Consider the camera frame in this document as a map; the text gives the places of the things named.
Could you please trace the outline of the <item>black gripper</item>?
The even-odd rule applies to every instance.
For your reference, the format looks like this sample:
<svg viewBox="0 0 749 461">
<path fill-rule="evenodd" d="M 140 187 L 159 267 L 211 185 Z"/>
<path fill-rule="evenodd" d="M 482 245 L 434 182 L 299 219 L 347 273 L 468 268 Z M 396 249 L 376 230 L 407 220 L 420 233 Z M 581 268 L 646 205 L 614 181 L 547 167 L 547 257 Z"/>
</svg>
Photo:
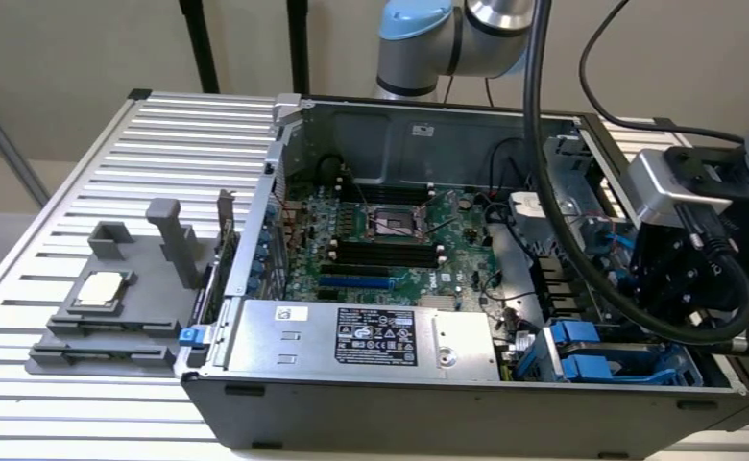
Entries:
<svg viewBox="0 0 749 461">
<path fill-rule="evenodd" d="M 650 331 L 749 328 L 749 259 L 714 210 L 678 210 L 681 226 L 643 224 L 635 241 L 634 297 Z"/>
</svg>

